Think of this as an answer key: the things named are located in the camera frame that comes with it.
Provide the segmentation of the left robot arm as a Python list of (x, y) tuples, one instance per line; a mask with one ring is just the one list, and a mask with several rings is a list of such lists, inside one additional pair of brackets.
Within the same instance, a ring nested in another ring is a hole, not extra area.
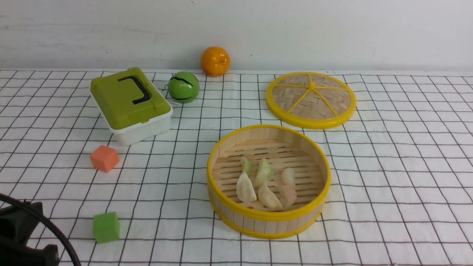
[(2, 266), (57, 266), (57, 245), (43, 249), (27, 246), (31, 234), (39, 224), (34, 216), (14, 206), (0, 211), (0, 264)]

